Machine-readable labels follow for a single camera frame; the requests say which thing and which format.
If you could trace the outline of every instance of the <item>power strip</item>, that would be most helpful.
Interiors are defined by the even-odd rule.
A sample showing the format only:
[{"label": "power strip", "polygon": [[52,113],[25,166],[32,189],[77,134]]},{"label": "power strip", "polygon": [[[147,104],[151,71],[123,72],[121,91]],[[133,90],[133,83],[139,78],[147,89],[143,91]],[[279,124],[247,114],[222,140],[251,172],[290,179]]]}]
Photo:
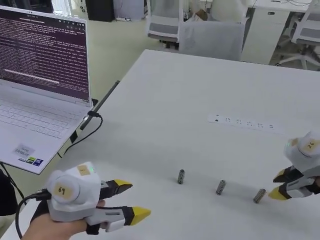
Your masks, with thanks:
[{"label": "power strip", "polygon": [[209,123],[224,124],[242,129],[258,130],[262,132],[284,134],[281,128],[273,123],[265,123],[255,120],[244,120],[237,117],[226,117],[219,114],[209,114],[207,121]]}]

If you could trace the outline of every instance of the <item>finger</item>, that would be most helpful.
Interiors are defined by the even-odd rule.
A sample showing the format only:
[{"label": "finger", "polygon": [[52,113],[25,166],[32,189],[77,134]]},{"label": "finger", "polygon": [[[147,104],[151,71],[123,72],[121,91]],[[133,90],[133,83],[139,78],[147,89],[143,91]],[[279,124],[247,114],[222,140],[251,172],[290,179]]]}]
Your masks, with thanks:
[{"label": "finger", "polygon": [[106,201],[105,200],[100,200],[97,204],[98,207],[104,207],[106,205]]}]

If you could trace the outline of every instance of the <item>laptop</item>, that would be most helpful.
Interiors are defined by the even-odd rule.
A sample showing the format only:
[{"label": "laptop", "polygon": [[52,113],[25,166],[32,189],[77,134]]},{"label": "laptop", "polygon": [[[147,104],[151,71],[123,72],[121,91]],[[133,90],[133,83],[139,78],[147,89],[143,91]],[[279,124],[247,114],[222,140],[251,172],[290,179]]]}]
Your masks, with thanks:
[{"label": "laptop", "polygon": [[40,174],[92,108],[86,21],[0,6],[0,162]]}]

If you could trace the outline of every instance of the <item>white cabinet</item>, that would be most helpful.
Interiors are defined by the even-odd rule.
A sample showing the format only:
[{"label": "white cabinet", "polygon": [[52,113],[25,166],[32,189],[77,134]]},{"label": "white cabinet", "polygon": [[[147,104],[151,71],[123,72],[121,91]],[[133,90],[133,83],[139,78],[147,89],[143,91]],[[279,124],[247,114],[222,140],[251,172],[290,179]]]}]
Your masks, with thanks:
[{"label": "white cabinet", "polygon": [[242,50],[241,61],[268,65],[289,13],[256,8]]}]

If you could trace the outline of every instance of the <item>cable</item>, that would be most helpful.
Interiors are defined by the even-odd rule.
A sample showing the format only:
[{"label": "cable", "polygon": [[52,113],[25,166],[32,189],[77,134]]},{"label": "cable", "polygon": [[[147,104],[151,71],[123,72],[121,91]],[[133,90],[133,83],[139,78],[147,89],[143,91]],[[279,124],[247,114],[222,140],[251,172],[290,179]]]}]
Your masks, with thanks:
[{"label": "cable", "polygon": [[11,184],[15,187],[15,189],[18,191],[18,193],[20,194],[20,197],[22,199],[25,198],[24,194],[22,193],[22,191],[19,189],[19,187],[17,186],[17,184],[15,183],[14,179],[11,177],[10,173],[8,172],[8,170],[6,169],[5,165],[3,162],[0,162],[0,166],[3,168],[3,170],[5,171],[7,177],[10,179]]},{"label": "cable", "polygon": [[42,189],[37,193],[31,194],[27,197],[24,197],[22,199],[22,201],[19,202],[18,207],[16,209],[16,213],[15,213],[15,229],[16,229],[16,232],[17,232],[20,239],[23,238],[23,235],[21,233],[20,226],[19,226],[20,209],[21,209],[22,204],[26,203],[30,199],[36,199],[37,201],[49,200],[49,199],[51,199],[51,194],[48,192],[47,189]]},{"label": "cable", "polygon": [[98,131],[99,128],[101,128],[102,123],[104,122],[102,116],[101,116],[99,113],[94,112],[94,111],[89,111],[89,112],[88,112],[88,115],[89,115],[89,116],[92,116],[92,117],[94,117],[94,118],[100,118],[100,119],[101,119],[100,125],[99,125],[93,132],[91,132],[90,134],[88,134],[87,136],[85,136],[84,138],[82,138],[81,140],[79,140],[79,141],[73,143],[72,145],[70,145],[70,146],[65,150],[64,155],[66,154],[66,152],[67,152],[70,148],[72,148],[73,146],[81,143],[83,140],[86,140],[88,137],[90,137],[92,134],[94,134],[96,131]]},{"label": "cable", "polygon": [[20,239],[22,239],[22,233],[21,233],[21,230],[20,230],[20,226],[19,226],[19,214],[20,214],[20,209],[21,209],[21,206],[23,203],[26,203],[27,200],[29,199],[35,199],[37,197],[36,194],[31,194],[30,196],[27,196],[25,198],[22,199],[21,202],[19,202],[18,204],[18,207],[16,209],[16,213],[15,213],[15,229],[16,229],[16,232],[19,236]]}]

